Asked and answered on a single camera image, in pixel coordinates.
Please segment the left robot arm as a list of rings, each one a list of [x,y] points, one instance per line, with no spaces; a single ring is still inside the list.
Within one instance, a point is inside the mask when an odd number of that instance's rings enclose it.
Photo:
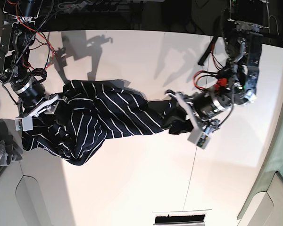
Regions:
[[[171,134],[180,134],[200,128],[206,133],[218,130],[224,121],[217,115],[233,112],[236,105],[245,105],[256,99],[259,61],[264,35],[269,27],[269,7],[266,0],[231,0],[219,19],[219,30],[214,34],[198,64],[212,57],[216,71],[197,71],[193,84],[197,92],[183,97],[187,110],[176,104],[161,125]],[[225,45],[227,59],[221,64],[214,57],[218,38]]]

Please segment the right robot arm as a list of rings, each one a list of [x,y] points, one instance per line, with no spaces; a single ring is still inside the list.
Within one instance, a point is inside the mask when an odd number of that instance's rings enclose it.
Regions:
[[[7,0],[3,7],[8,17],[3,23],[0,42],[0,82],[2,87],[11,85],[19,98],[15,105],[27,111],[53,98],[46,97],[42,86],[47,78],[46,68],[30,71],[28,62],[29,48],[37,35],[43,35],[41,29],[54,9],[55,2],[51,1],[43,20],[36,24],[42,3],[41,0]]]

